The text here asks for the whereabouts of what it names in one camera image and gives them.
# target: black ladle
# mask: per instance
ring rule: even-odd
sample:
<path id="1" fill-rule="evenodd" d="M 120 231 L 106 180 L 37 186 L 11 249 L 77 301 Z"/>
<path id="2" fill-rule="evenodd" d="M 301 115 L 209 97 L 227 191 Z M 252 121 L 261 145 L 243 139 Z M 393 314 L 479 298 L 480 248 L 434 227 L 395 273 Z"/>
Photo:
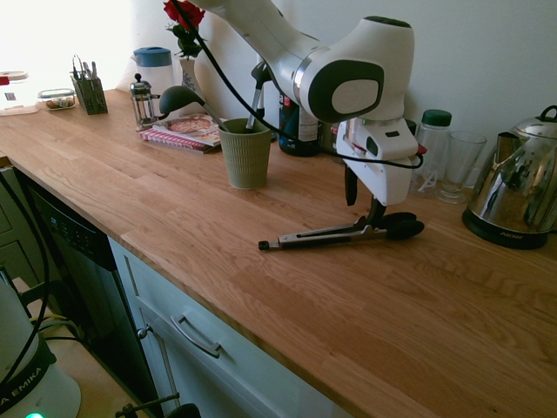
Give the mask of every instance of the black ladle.
<path id="1" fill-rule="evenodd" d="M 160 97 L 158 109 L 163 114 L 164 118 L 166 118 L 172 111 L 177 111 L 190 103 L 199 103 L 202 105 L 221 130 L 230 132 L 215 111 L 194 91 L 183 85 L 174 85 L 166 89 Z"/>

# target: kettle base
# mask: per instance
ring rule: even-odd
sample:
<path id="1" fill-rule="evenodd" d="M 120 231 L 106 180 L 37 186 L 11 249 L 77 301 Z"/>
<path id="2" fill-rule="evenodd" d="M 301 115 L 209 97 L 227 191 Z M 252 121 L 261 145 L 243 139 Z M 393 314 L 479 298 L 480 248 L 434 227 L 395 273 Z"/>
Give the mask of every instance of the kettle base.
<path id="1" fill-rule="evenodd" d="M 467 228 L 486 241 L 498 246 L 516 250 L 533 250 L 544 246 L 547 233 L 517 233 L 495 226 L 475 215 L 470 209 L 462 213 L 462 221 Z"/>

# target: dishwasher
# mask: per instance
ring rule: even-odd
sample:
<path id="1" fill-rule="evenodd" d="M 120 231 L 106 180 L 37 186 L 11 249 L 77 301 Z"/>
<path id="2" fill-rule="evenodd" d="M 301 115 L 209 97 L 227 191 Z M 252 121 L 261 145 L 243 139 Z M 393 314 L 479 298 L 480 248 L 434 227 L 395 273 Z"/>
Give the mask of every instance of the dishwasher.
<path id="1" fill-rule="evenodd" d="M 157 399 L 108 237 L 40 185 L 18 174 L 62 280 L 77 301 L 91 353 L 139 401 Z"/>

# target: white wall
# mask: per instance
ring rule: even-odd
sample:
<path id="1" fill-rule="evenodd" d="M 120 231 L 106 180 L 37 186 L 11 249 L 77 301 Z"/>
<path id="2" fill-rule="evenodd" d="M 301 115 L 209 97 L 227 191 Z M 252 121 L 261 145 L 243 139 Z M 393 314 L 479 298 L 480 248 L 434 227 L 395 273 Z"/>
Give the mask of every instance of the white wall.
<path id="1" fill-rule="evenodd" d="M 332 44 L 365 16 L 412 25 L 416 51 L 406 117 L 440 108 L 454 129 L 490 140 L 524 118 L 557 104 L 557 2 L 554 0 L 274 0 L 298 29 Z M 42 88 L 69 84 L 71 57 L 97 61 L 104 88 L 133 81 L 132 51 L 164 46 L 177 52 L 165 27 L 162 0 L 28 0 L 3 2 L 0 71 L 26 69 Z M 220 18 L 201 23 L 218 61 L 252 101 L 256 54 Z M 207 101 L 226 118 L 245 116 L 203 56 L 196 71 Z M 266 84 L 268 119 L 278 119 L 278 94 Z"/>

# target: food container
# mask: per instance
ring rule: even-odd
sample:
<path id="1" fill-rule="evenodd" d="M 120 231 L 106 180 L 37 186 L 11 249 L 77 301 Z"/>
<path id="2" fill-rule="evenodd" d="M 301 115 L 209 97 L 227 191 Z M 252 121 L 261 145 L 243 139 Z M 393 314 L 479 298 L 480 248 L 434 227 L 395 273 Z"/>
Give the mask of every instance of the food container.
<path id="1" fill-rule="evenodd" d="M 70 109 L 76 105 L 76 93 L 72 89 L 43 90 L 38 99 L 49 111 Z"/>
<path id="2" fill-rule="evenodd" d="M 37 90 L 25 71 L 0 71 L 0 116 L 38 111 Z"/>

